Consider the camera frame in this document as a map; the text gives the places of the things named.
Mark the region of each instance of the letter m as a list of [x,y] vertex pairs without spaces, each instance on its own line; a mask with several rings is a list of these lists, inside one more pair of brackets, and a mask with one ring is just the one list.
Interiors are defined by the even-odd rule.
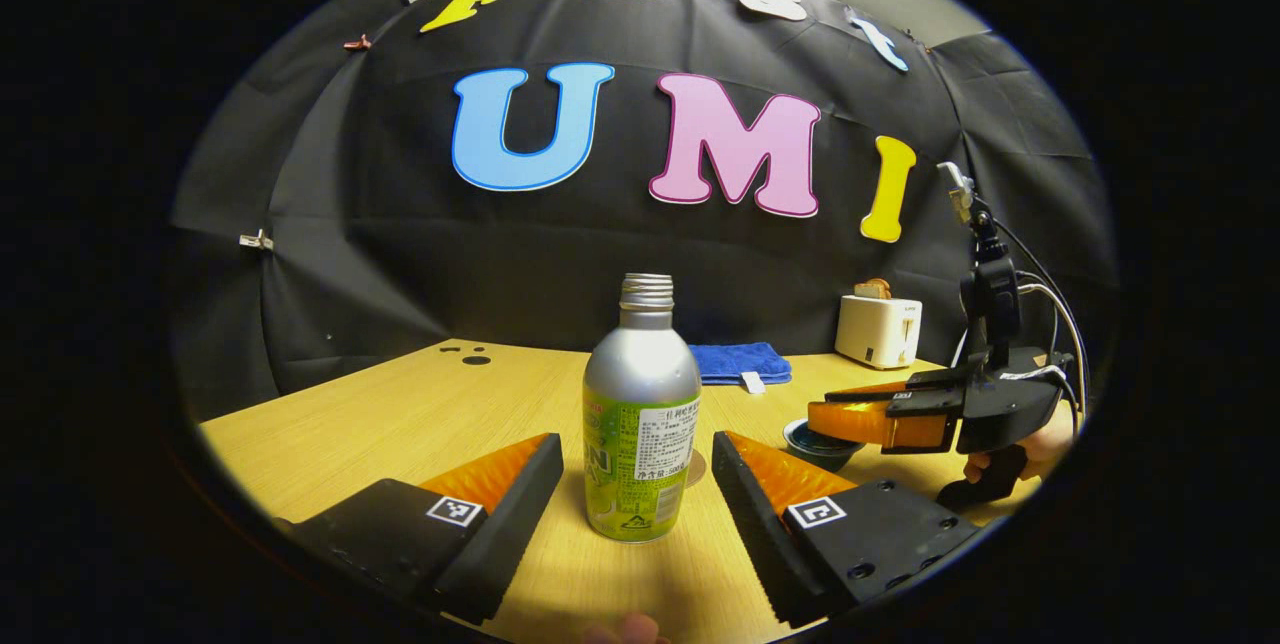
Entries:
[[667,168],[649,182],[649,193],[663,202],[695,205],[712,196],[700,173],[703,149],[721,189],[731,204],[742,201],[764,160],[768,177],[755,204],[782,216],[818,214],[813,196],[813,125],[822,111],[812,102],[778,96],[765,102],[746,128],[717,79],[666,74],[658,88],[671,97],[671,147]]

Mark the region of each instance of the silver bottle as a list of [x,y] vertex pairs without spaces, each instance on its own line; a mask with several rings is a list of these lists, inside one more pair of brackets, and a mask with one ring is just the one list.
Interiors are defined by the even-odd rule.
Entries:
[[605,536],[649,542],[676,525],[701,379],[672,329],[669,275],[627,274],[618,306],[582,380],[588,517]]

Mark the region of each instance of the folded blue towel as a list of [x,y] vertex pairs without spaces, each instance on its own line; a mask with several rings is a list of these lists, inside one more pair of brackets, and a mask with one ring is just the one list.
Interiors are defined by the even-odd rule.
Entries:
[[765,384],[791,382],[791,362],[767,342],[755,344],[691,344],[703,384],[741,384],[744,371],[754,371]]

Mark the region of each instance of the wooden table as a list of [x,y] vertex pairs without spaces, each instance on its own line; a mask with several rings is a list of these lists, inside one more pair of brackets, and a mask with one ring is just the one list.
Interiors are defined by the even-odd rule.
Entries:
[[[442,347],[460,347],[444,352]],[[484,365],[463,364],[483,356]],[[204,434],[266,515],[301,521],[384,478],[417,484],[543,431],[561,435],[564,475],[483,630],[524,643],[577,641],[591,622],[654,616],[673,641],[772,641],[773,618],[724,499],[709,471],[712,435],[730,429],[785,448],[782,426],[804,419],[824,392],[938,369],[877,371],[840,353],[787,357],[792,380],[749,394],[704,385],[695,452],[708,462],[671,535],[648,544],[605,539],[586,522],[581,385],[588,353],[453,339],[311,389],[206,421]],[[869,446],[840,472],[888,476],[933,495],[961,476],[964,457],[882,456]],[[1011,513],[1038,480],[969,512],[975,524]]]

